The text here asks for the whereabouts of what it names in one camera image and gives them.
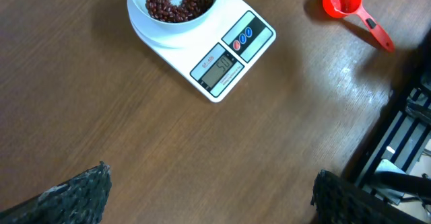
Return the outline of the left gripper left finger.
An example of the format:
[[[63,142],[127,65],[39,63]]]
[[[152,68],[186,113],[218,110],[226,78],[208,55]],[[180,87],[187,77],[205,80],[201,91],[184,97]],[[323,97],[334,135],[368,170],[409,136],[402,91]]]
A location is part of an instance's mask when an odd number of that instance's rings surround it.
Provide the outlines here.
[[[104,162],[1,211],[1,223],[99,224],[110,189],[110,166]]]

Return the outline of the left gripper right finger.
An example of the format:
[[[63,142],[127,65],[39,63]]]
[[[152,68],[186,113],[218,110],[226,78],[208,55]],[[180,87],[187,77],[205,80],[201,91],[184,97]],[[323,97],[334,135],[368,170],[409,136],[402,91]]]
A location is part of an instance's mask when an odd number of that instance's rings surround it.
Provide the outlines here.
[[[378,186],[411,194],[428,204],[426,178],[379,172],[372,179]],[[319,223],[421,223],[327,170],[321,170],[314,180],[311,205],[317,209]]]

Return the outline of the orange measuring scoop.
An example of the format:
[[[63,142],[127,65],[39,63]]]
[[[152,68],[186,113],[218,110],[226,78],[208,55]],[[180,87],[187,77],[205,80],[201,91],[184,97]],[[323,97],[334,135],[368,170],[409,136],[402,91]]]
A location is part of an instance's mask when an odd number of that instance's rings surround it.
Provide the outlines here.
[[[363,0],[323,0],[323,9],[335,19],[349,15],[358,16],[376,41],[388,52],[395,50],[391,37],[383,27],[365,10]]]

